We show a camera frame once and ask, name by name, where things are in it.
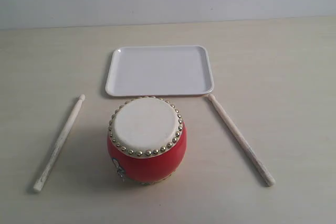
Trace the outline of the white drumstick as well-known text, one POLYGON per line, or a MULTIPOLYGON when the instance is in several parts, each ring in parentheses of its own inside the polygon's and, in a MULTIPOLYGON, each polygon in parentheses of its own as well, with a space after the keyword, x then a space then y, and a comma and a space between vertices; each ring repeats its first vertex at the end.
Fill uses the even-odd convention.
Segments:
POLYGON ((216 97, 209 93, 205 96, 210 103, 213 105, 214 109, 223 120, 227 128, 230 130, 232 135, 234 136, 235 140, 245 153, 245 155, 249 158, 250 162, 254 165, 255 169, 258 171, 260 176, 263 178, 264 182, 268 187, 275 185, 276 181, 263 162, 257 157, 256 153, 249 145, 249 143, 244 138, 241 131, 238 129, 237 125, 234 121, 230 118, 229 114, 224 110, 222 105, 218 102, 216 97))
POLYGON ((60 151, 73 127, 73 124, 81 110, 81 107, 82 107, 82 104, 83 104, 83 101, 86 99, 86 96, 84 94, 81 94, 79 97, 78 97, 78 100, 76 102, 76 104, 74 105, 70 115, 68 116, 61 132, 59 133, 54 145, 53 145, 53 148, 52 148, 52 151, 51 151, 51 155, 50 155, 50 158, 48 159, 41 175, 36 179, 34 185, 33 185, 33 192, 35 193, 39 193, 42 191, 43 187, 44 187, 44 184, 45 182, 47 181, 48 179, 48 176, 50 174, 50 172, 52 171, 52 168, 60 154, 60 151))

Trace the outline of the white rectangular tray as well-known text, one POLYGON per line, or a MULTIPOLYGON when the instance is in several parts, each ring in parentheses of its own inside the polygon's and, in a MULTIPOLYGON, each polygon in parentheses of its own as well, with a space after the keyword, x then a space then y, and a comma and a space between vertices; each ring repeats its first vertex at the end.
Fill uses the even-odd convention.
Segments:
POLYGON ((113 97, 193 96, 213 89, 208 53, 199 45, 120 47, 105 85, 113 97))

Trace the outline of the red small drum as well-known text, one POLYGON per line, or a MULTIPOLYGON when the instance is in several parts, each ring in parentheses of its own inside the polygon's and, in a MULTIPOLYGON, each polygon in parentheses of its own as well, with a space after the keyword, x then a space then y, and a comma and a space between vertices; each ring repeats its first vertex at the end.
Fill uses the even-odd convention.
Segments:
POLYGON ((126 101, 109 121, 107 148, 122 179, 158 183, 176 171, 186 147, 183 117, 169 100, 139 97, 126 101))

